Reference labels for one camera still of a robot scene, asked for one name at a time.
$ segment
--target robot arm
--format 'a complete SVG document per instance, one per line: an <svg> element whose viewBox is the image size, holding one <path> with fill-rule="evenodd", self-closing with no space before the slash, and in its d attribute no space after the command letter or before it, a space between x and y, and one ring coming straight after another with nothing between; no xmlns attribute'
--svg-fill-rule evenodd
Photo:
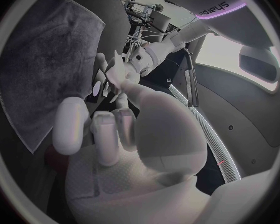
<svg viewBox="0 0 280 224"><path fill-rule="evenodd" d="M181 50L186 43L211 32L200 20L193 22L180 32L174 31L170 33L162 42L152 43L145 49L138 47L132 54L130 61L125 64L125 67L129 71L146 76L160 65L168 54Z"/></svg>

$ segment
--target machinery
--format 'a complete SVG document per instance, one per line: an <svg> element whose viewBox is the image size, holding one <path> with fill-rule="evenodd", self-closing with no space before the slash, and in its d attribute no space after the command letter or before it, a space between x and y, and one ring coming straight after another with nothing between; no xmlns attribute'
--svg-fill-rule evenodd
<svg viewBox="0 0 280 224"><path fill-rule="evenodd" d="M271 170L226 183L211 196L196 188L195 175L205 165L208 140L197 116L189 112L189 108L195 112L194 106L199 106L199 96L195 69L185 46L216 33L244 45L239 54L242 61L262 59L275 72L278 65L270 60L268 48L272 40L280 50L276 42L280 36L267 35L270 26L262 26L265 15L254 7L253 0L170 1L194 13L198 21L167 34L161 42L138 47L125 63L117 51L108 65L104 55L97 54L100 70L115 94L117 109L96 111L90 119L79 97L66 98L58 107L53 145L60 154L71 155L65 191L78 223L242 223L264 201L273 199L268 193L277 188L274 181L280 182L280 152ZM256 11L261 15L255 17ZM149 75L168 54L182 49L188 61L183 71L187 107L164 92L138 84L140 77ZM263 75L257 66L241 68ZM275 82L280 72L264 76L268 82ZM137 118L128 100L140 110ZM84 144L85 137L92 135L94 145ZM9 176L4 175L10 174L0 172L0 184L5 185L2 189L9 195ZM17 193L19 188L11 190ZM28 198L23 200L28 211L23 211L24 204L18 201L19 212L27 220L54 223L29 205Z"/></svg>

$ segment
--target dark gray cloth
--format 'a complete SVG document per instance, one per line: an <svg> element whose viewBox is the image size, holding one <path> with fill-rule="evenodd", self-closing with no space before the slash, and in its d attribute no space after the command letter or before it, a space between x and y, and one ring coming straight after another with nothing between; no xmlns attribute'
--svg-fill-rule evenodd
<svg viewBox="0 0 280 224"><path fill-rule="evenodd" d="M52 129L64 98L91 93L104 26L71 0L39 0L11 35L0 59L0 100L30 152Z"/></svg>

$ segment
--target gray towel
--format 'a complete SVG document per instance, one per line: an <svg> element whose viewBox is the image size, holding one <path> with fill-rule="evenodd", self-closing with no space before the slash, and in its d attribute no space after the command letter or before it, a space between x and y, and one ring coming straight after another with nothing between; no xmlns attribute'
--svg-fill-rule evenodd
<svg viewBox="0 0 280 224"><path fill-rule="evenodd" d="M91 93L104 26L71 0L39 0L11 35L0 59L0 100L30 152L51 131L64 98Z"/></svg>

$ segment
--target purple light strip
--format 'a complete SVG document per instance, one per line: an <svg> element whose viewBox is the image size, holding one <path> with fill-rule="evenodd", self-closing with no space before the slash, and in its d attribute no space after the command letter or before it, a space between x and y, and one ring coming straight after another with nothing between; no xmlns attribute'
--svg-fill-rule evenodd
<svg viewBox="0 0 280 224"><path fill-rule="evenodd" d="M231 13L233 11L239 10L239 9L245 7L245 6L246 6L246 3L243 3L243 4L237 6L237 7L233 8L233 9L230 9L228 11L222 12L222 13L217 14L217 15L213 15L213 16L199 16L199 15L196 15L196 17L198 19L200 19L200 20L212 19L212 18L215 18L215 17L226 15L226 14Z"/></svg>

